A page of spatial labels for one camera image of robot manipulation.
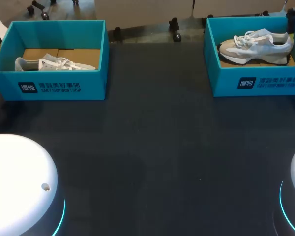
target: shoe box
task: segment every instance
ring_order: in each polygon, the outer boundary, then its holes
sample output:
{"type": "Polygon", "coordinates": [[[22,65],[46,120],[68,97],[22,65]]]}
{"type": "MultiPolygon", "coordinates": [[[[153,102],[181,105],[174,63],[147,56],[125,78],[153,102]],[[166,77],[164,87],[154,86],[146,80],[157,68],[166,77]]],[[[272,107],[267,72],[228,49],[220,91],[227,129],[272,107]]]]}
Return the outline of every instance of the shoe box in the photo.
{"type": "Polygon", "coordinates": [[[108,61],[104,20],[15,21],[1,44],[0,93],[6,101],[104,100],[108,61]],[[15,71],[17,57],[37,60],[46,53],[98,69],[15,71]]]}
{"type": "Polygon", "coordinates": [[[214,97],[295,95],[295,33],[294,46],[287,65],[274,65],[251,60],[235,65],[218,55],[217,45],[245,35],[248,31],[267,29],[285,33],[285,17],[221,17],[208,18],[204,39],[204,57],[214,97]]]}

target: sneaker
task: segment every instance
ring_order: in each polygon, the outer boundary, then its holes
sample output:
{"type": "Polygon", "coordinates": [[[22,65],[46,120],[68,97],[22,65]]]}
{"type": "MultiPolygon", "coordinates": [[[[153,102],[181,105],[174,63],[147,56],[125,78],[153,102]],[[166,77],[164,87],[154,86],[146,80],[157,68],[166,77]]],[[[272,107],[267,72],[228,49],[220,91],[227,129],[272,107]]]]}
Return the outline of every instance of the sneaker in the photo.
{"type": "Polygon", "coordinates": [[[274,34],[262,29],[249,31],[245,36],[235,36],[234,40],[223,42],[219,47],[219,54],[236,64],[246,64],[252,59],[287,64],[287,55],[292,47],[293,42],[287,33],[274,34]]]}
{"type": "Polygon", "coordinates": [[[67,58],[56,58],[50,54],[46,54],[39,60],[25,60],[17,58],[15,60],[15,71],[28,70],[96,70],[97,68],[91,65],[74,63],[67,58]]]}
{"type": "Polygon", "coordinates": [[[284,33],[284,34],[280,34],[280,33],[271,33],[270,31],[266,30],[266,29],[261,29],[261,30],[258,30],[258,31],[248,31],[245,36],[240,36],[240,37],[237,37],[237,36],[234,36],[234,39],[229,39],[229,40],[226,40],[224,41],[223,43],[232,43],[235,41],[235,38],[237,40],[241,40],[241,39],[246,39],[246,40],[250,40],[251,38],[259,38],[259,37],[263,37],[263,36],[267,36],[267,35],[271,35],[273,37],[274,40],[277,40],[278,42],[274,42],[275,43],[280,43],[281,40],[279,39],[283,39],[286,37],[286,34],[287,33],[284,33]]]}

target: small hole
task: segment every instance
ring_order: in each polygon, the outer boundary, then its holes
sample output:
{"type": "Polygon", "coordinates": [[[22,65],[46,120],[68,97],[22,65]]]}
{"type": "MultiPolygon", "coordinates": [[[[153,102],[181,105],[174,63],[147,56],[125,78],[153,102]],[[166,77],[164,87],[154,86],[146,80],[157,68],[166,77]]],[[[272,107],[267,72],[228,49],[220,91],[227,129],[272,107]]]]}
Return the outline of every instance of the small hole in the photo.
{"type": "Polygon", "coordinates": [[[50,190],[50,187],[49,187],[49,185],[47,183],[43,183],[41,185],[41,188],[44,189],[45,191],[49,191],[50,190]]]}

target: dark gray table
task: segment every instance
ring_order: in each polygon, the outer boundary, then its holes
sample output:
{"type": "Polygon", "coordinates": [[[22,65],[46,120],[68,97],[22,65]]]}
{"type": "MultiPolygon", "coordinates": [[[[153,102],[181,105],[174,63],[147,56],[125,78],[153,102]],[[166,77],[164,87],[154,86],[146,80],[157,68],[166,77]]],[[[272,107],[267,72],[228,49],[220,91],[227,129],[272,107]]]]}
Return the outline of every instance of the dark gray table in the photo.
{"type": "Polygon", "coordinates": [[[213,98],[200,43],[111,45],[107,92],[0,107],[53,157],[68,236],[275,235],[295,97],[213,98]]]}

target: gray sneaker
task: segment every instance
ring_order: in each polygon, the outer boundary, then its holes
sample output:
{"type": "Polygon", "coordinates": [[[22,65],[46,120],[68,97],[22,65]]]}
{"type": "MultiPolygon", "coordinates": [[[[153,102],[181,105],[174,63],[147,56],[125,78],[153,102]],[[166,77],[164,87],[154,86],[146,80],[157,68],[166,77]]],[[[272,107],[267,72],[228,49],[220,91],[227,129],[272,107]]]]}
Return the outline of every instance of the gray sneaker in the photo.
{"type": "Polygon", "coordinates": [[[28,70],[96,70],[91,65],[74,63],[67,58],[56,58],[50,54],[46,54],[39,60],[25,60],[23,58],[16,58],[15,71],[28,71],[28,70]]]}

